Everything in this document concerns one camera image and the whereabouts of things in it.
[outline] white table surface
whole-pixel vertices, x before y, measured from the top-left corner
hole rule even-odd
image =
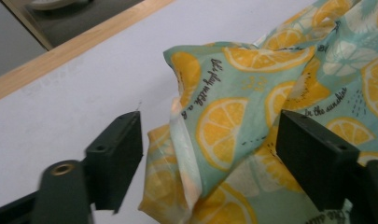
[[[176,0],[134,26],[0,100],[0,206],[38,187],[57,161],[86,146],[118,115],[139,106],[145,156],[117,215],[96,223],[157,223],[141,202],[147,132],[168,122],[177,96],[162,53],[175,45],[252,43],[314,0]]]

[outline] crumpled cloth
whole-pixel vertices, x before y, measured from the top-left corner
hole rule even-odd
[[[275,140],[286,109],[359,148],[359,163],[378,159],[378,0],[320,0],[255,44],[164,57],[180,97],[148,134],[140,210],[160,223],[349,223],[350,202],[315,208]]]

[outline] black metal bracket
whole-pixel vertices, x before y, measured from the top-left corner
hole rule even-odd
[[[86,149],[83,161],[60,161],[37,192],[0,207],[0,223],[90,224],[96,210],[118,212],[143,156],[140,113],[116,118]]]
[[[283,110],[276,152],[318,210],[354,206],[351,223],[378,224],[378,161],[363,167],[359,150],[316,121]]]

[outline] gray floor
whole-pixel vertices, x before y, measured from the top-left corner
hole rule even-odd
[[[26,6],[53,47],[80,35],[143,0],[79,0],[52,11],[36,11]]]
[[[46,50],[0,3],[0,76]]]

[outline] fabric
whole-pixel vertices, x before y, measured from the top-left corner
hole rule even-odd
[[[356,146],[359,163],[378,159],[377,0],[320,0],[255,44],[164,57],[180,98],[148,134],[140,210],[160,223],[350,223],[350,202],[317,211],[275,141],[286,109]]]

